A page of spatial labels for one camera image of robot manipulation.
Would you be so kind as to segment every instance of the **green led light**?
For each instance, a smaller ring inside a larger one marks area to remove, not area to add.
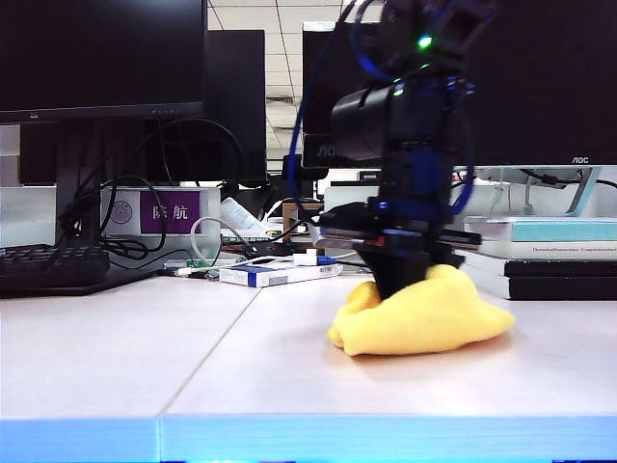
[[[433,43],[433,38],[431,36],[424,36],[417,41],[417,46],[420,50],[425,50]]]

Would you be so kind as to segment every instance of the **yellow cloth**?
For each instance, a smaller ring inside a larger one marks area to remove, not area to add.
[[[436,265],[426,280],[382,301],[372,282],[359,285],[336,315],[328,338],[348,355],[407,355],[453,350],[501,335],[515,322],[484,302],[471,279]]]

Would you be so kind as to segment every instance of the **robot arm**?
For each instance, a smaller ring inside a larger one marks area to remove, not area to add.
[[[424,280],[432,265],[458,267],[462,258],[453,254],[453,243],[479,244],[478,235],[445,226],[462,211],[472,188],[469,175],[462,197],[450,206],[452,154],[460,140],[471,151],[461,107],[471,92],[463,78],[465,53],[495,7],[482,0],[388,0],[380,22],[387,58],[378,66],[363,54],[358,36],[370,3],[362,3],[351,40],[376,81],[338,102],[332,129],[346,156],[381,159],[382,182],[377,197],[322,214],[319,226],[326,236],[356,238],[354,249],[386,299]]]

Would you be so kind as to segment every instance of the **desk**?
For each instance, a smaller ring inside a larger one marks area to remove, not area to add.
[[[483,294],[517,315],[510,335],[447,354],[354,360],[325,330],[359,280],[257,292],[166,279],[92,296],[88,305],[62,300],[58,313],[39,301],[4,303],[3,418],[30,420],[0,424],[0,458],[617,458],[614,303]],[[182,303],[194,299],[202,304]],[[151,301],[150,309],[136,300]],[[67,320],[81,323],[67,328]],[[20,336],[33,326],[36,337]],[[83,353],[53,356],[76,350],[69,334],[84,341]],[[49,355],[28,360],[36,349]],[[112,372],[122,386],[103,380]],[[93,374],[98,381],[88,386]],[[64,405],[43,404],[50,399]],[[51,442],[47,450],[15,448],[27,441],[18,440],[24,425]],[[53,447],[60,432],[79,426],[72,452]]]
[[[0,301],[0,459],[159,461],[159,417],[257,295],[157,278]]]

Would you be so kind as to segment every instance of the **keyboard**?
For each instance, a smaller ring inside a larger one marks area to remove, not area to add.
[[[108,270],[109,256],[99,247],[56,248],[37,244],[0,248],[0,293],[95,285]]]

